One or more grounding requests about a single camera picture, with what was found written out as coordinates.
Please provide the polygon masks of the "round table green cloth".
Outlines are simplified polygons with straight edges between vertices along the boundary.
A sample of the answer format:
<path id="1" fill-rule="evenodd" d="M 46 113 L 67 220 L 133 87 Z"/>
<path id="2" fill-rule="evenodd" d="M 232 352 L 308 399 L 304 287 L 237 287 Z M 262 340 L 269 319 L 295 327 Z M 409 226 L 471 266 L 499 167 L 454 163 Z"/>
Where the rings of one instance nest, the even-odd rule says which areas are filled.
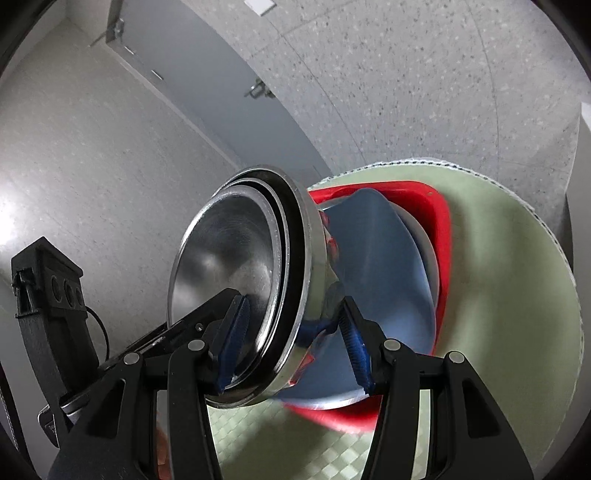
<path id="1" fill-rule="evenodd" d="M 377 163 L 318 188 L 416 181 L 451 213 L 451 285 L 436 351 L 462 352 L 511 424 L 536 477 L 559 459 L 557 434 L 572 410 L 584 359 L 576 282 L 551 230 L 511 190 L 433 159 Z M 356 479 L 370 450 L 379 402 L 298 412 L 267 401 L 211 410 L 228 479 Z"/>

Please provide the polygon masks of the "red plastic basin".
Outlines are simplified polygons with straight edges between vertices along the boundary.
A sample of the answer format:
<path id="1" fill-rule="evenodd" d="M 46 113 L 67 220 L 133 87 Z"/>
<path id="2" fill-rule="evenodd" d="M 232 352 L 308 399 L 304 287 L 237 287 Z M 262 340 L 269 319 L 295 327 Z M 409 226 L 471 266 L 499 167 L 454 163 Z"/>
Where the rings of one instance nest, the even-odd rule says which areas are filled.
<path id="1" fill-rule="evenodd" d="M 389 201 L 408 211 L 423 227 L 434 247 L 439 268 L 436 301 L 436 331 L 440 332 L 449 293 L 452 267 L 452 227 L 448 204 L 434 187 L 418 181 L 384 181 L 325 187 L 310 192 L 318 205 L 342 200 L 362 188 L 373 188 Z M 368 433 L 376 428 L 382 398 L 373 396 L 352 405 L 314 410 L 287 404 L 287 410 L 329 429 L 346 433 Z"/>

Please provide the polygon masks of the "grey door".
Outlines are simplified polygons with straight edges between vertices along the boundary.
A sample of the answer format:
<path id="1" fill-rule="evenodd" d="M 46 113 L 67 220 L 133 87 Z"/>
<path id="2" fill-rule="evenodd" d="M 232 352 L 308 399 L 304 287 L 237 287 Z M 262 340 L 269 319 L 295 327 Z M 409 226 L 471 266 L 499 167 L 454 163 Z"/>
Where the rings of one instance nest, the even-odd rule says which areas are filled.
<path id="1" fill-rule="evenodd" d="M 181 1 L 113 1 L 107 42 L 184 120 L 238 168 L 266 164 L 305 186 L 329 174 L 310 139 L 274 97 L 243 97 L 259 78 Z"/>

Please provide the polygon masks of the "white sink counter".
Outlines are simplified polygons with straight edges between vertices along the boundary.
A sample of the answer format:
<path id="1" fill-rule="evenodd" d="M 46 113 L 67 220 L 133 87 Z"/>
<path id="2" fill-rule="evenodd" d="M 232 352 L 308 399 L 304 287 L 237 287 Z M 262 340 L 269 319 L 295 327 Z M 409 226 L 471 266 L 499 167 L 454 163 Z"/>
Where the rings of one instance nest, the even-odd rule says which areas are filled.
<path id="1" fill-rule="evenodd" d="M 590 284 L 590 104 L 582 103 L 575 160 L 567 187 L 573 267 L 577 283 Z"/>

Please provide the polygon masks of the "blue plastic plate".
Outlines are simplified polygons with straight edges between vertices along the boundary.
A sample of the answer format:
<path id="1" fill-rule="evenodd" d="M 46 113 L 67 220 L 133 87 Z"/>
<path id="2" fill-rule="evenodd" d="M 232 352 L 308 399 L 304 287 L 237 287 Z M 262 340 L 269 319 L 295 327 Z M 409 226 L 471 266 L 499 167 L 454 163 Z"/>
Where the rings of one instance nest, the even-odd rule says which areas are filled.
<path id="1" fill-rule="evenodd" d="M 435 303 L 420 251 L 391 202 L 363 188 L 322 204 L 339 248 L 334 270 L 363 318 L 388 338 L 417 353 L 435 345 Z M 376 384 L 367 344 L 352 321 L 339 323 L 320 354 L 294 386 L 277 394 L 283 403 L 328 410 L 366 397 Z"/>

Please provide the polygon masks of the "small steel bowl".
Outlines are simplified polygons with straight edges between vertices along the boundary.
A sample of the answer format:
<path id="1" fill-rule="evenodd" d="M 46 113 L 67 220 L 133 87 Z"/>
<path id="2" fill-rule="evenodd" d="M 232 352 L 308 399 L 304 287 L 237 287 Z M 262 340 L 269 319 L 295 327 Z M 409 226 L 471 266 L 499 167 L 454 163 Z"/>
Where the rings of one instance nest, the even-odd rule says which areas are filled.
<path id="1" fill-rule="evenodd" d="M 276 323 L 283 281 L 280 225 L 269 199 L 247 185 L 219 191 L 187 228 L 168 288 L 170 325 L 223 289 L 249 299 L 249 325 L 232 382 L 263 359 Z"/>

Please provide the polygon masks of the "white wall switch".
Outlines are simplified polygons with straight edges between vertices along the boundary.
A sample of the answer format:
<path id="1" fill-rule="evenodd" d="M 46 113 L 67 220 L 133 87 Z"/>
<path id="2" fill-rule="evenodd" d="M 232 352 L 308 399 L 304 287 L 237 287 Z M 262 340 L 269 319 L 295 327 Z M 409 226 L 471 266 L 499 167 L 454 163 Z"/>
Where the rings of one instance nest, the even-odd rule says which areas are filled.
<path id="1" fill-rule="evenodd" d="M 276 2 L 273 0 L 245 0 L 243 3 L 259 17 L 263 17 L 276 7 Z"/>

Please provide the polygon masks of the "medium steel bowl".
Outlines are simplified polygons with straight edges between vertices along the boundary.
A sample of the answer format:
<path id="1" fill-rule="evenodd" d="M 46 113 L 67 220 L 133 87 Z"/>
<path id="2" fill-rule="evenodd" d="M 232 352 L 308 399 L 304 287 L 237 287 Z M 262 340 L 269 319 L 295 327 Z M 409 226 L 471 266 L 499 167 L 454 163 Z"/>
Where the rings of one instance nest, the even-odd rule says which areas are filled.
<path id="1" fill-rule="evenodd" d="M 228 386 L 207 397 L 216 408 L 256 404 L 296 385 L 317 357 L 342 297 L 329 262 L 329 235 L 308 191 L 280 169 L 256 166 L 230 177 L 212 197 L 233 185 L 252 186 L 270 200 L 283 243 L 283 281 L 269 348 L 245 379 L 233 383 L 233 370 Z"/>

